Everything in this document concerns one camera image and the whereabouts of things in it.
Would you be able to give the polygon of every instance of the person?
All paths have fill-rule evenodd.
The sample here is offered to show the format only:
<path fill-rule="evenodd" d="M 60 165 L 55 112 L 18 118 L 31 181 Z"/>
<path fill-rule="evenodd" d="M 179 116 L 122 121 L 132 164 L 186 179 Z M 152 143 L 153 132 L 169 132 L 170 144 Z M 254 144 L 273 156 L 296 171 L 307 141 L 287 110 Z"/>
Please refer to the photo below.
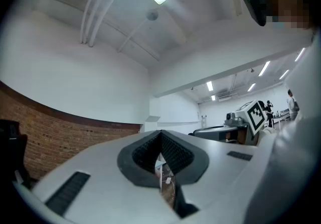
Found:
<path fill-rule="evenodd" d="M 290 120 L 293 121 L 297 116 L 298 106 L 294 101 L 293 94 L 290 89 L 288 90 L 287 94 L 289 95 L 289 98 L 286 100 L 287 107 L 289 108 L 289 111 L 290 111 Z"/>
<path fill-rule="evenodd" d="M 273 112 L 271 110 L 271 107 L 273 107 L 273 104 L 268 100 L 266 102 L 266 115 L 267 115 L 267 119 L 269 120 L 269 128 L 272 128 Z"/>

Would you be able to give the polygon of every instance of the table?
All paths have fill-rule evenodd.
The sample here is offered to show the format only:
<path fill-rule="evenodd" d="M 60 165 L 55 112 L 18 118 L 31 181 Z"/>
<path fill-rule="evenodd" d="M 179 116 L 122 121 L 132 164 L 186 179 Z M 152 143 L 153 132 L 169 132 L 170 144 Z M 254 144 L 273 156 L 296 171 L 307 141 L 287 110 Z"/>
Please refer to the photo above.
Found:
<path fill-rule="evenodd" d="M 279 117 L 275 117 L 275 118 L 272 118 L 272 124 L 273 124 L 273 128 L 274 128 L 274 123 L 277 123 L 279 122 L 279 128 L 281 130 L 282 128 L 282 124 L 281 124 L 281 121 L 282 120 L 285 120 L 286 118 L 290 117 L 290 113 L 285 113 Z"/>

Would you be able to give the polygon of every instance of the white shirt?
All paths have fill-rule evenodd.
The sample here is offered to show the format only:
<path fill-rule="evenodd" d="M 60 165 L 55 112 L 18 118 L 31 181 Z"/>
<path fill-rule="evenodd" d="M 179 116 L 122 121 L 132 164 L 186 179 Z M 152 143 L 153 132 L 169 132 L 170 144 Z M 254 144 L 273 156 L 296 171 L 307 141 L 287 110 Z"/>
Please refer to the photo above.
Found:
<path fill-rule="evenodd" d="M 297 110 L 295 109 L 294 106 L 294 98 L 293 97 L 289 97 L 287 100 L 287 107 L 289 108 L 290 114 L 296 114 Z"/>

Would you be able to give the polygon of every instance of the white ceiling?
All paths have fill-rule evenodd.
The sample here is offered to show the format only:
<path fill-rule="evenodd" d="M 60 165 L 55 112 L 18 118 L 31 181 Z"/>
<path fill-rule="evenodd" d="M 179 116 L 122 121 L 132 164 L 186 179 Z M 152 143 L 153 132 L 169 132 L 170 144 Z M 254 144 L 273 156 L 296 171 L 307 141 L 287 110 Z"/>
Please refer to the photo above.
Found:
<path fill-rule="evenodd" d="M 291 71 L 297 65 L 299 60 L 295 62 L 295 59 L 299 53 L 300 51 L 297 51 L 277 60 L 271 61 L 263 75 L 260 77 L 258 75 L 261 72 L 264 64 L 253 66 L 252 68 L 254 72 L 251 72 L 251 69 L 248 69 L 221 79 L 209 80 L 212 81 L 213 91 L 209 91 L 207 85 L 202 84 L 193 87 L 193 89 L 186 89 L 184 90 L 184 93 L 195 102 L 203 103 L 206 101 L 211 101 L 212 95 L 216 96 L 216 100 L 218 100 L 218 97 L 221 96 L 231 95 L 232 98 L 234 98 L 245 95 L 248 93 L 247 90 L 253 83 L 256 84 L 251 92 L 258 92 L 262 89 L 282 82 L 283 79 L 279 80 L 279 78 L 286 70 L 289 69 Z"/>
<path fill-rule="evenodd" d="M 42 8 L 37 7 L 41 1 L 34 0 L 34 9 L 45 11 L 54 18 L 64 18 L 64 22 L 80 27 L 81 20 L 75 21 L 73 11 L 70 11 L 70 16 L 63 11 L 64 16 L 58 17 L 57 12 L 62 12 L 62 6 L 53 1 L 83 11 L 87 0 L 46 0 Z M 161 61 L 163 53 L 185 44 L 192 34 L 209 24 L 249 15 L 243 0 L 167 0 L 161 6 L 153 0 L 116 0 L 104 18 L 105 26 L 100 28 L 98 38 L 118 49 L 151 9 L 158 10 L 159 18 L 145 22 L 122 50 L 147 68 Z"/>

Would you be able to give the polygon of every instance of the red brick wall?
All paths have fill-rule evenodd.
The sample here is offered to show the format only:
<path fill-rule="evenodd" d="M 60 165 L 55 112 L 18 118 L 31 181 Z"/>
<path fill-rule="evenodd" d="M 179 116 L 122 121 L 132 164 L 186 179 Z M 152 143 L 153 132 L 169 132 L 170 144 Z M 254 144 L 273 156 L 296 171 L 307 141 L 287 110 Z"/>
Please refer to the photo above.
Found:
<path fill-rule="evenodd" d="M 85 148 L 137 134 L 139 124 L 97 121 L 37 103 L 0 82 L 0 119 L 20 122 L 28 135 L 25 167 L 40 179 Z"/>

